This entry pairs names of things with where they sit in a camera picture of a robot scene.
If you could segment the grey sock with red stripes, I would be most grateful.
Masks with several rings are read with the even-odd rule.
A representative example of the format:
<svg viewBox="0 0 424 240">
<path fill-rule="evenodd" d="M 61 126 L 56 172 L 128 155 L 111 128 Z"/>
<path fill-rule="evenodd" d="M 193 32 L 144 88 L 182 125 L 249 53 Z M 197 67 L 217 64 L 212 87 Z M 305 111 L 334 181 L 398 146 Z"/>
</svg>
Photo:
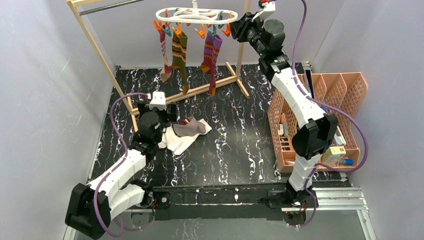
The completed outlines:
<svg viewBox="0 0 424 240">
<path fill-rule="evenodd" d="M 171 127 L 178 137 L 194 137 L 197 133 L 198 120 L 190 116 L 182 120 L 181 124 L 173 124 Z"/>
</svg>

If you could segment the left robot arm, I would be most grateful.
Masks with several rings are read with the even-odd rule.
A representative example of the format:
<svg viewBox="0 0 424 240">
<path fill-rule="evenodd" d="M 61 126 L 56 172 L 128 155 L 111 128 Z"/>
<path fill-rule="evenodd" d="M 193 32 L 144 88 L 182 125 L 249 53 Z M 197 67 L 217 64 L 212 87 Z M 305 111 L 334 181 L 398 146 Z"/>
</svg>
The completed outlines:
<svg viewBox="0 0 424 240">
<path fill-rule="evenodd" d="M 86 184 L 78 183 L 71 191 L 64 222 L 94 240 L 108 231 L 118 215 L 141 204 L 149 195 L 152 187 L 133 176 L 153 160 L 165 127 L 177 120 L 174 103 L 164 109 L 152 103 L 140 103 L 138 107 L 138 130 L 124 155 L 101 176 Z"/>
</svg>

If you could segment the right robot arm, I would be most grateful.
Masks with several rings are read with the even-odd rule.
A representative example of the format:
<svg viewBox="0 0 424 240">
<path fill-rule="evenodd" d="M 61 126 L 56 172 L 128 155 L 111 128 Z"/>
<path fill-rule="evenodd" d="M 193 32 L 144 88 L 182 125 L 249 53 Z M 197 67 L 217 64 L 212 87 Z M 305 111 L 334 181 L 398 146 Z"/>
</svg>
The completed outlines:
<svg viewBox="0 0 424 240">
<path fill-rule="evenodd" d="M 311 194 L 311 176 L 334 140 L 338 119 L 308 99 L 297 73 L 291 70 L 292 64 L 282 50 L 283 23 L 254 16 L 246 12 L 241 19 L 230 23 L 230 33 L 233 39 L 253 47 L 259 55 L 261 72 L 282 94 L 297 120 L 299 130 L 292 137 L 295 163 L 283 197 L 291 203 L 301 202 Z"/>
</svg>

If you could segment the white fluffy sock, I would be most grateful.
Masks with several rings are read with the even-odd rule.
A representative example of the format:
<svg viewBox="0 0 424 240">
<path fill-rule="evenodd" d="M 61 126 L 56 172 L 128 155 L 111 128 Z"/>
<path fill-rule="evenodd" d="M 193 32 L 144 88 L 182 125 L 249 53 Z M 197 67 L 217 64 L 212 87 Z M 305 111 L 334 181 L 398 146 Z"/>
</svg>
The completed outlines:
<svg viewBox="0 0 424 240">
<path fill-rule="evenodd" d="M 212 130 L 212 127 L 202 118 L 197 121 L 196 133 L 200 135 L 206 135 Z"/>
<path fill-rule="evenodd" d="M 161 142 L 158 143 L 160 149 L 167 148 L 176 156 L 181 155 L 199 137 L 199 133 L 194 136 L 177 136 L 172 127 L 167 127 L 162 134 Z"/>
</svg>

